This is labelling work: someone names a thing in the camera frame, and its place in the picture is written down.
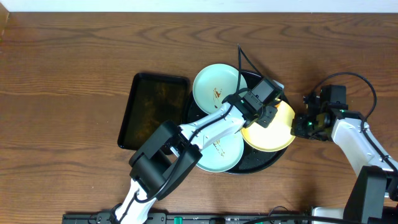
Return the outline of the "mint plate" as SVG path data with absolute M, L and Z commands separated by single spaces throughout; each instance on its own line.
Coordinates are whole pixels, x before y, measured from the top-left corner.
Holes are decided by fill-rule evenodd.
M 221 138 L 202 150 L 197 167 L 207 172 L 224 172 L 234 167 L 242 158 L 244 140 L 240 132 Z
M 236 92 L 238 70 L 217 63 L 203 68 L 193 82 L 193 97 L 198 107 L 206 114 L 217 111 L 225 97 Z

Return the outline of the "yellow plate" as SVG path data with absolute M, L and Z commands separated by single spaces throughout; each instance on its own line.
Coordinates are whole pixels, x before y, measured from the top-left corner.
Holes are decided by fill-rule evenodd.
M 277 106 L 277 112 L 267 128 L 253 123 L 248 128 L 240 130 L 243 139 L 253 148 L 264 152 L 275 152 L 286 148 L 294 139 L 291 135 L 294 110 L 285 101 Z

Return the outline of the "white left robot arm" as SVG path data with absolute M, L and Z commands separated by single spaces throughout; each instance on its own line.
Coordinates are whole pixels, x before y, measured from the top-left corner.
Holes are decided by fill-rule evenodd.
M 144 223 L 149 209 L 175 190 L 196 166 L 202 150 L 254 123 L 269 124 L 278 98 L 260 101 L 251 92 L 229 95 L 214 113 L 177 126 L 162 123 L 130 158 L 131 186 L 112 210 L 112 223 Z

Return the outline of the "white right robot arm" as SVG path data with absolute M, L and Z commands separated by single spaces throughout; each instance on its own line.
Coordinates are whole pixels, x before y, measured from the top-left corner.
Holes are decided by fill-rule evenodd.
M 312 215 L 323 223 L 340 218 L 356 223 L 397 223 L 397 209 L 384 199 L 397 200 L 397 161 L 380 145 L 359 112 L 332 109 L 293 119 L 292 134 L 334 142 L 344 153 L 357 179 L 344 208 L 316 207 Z

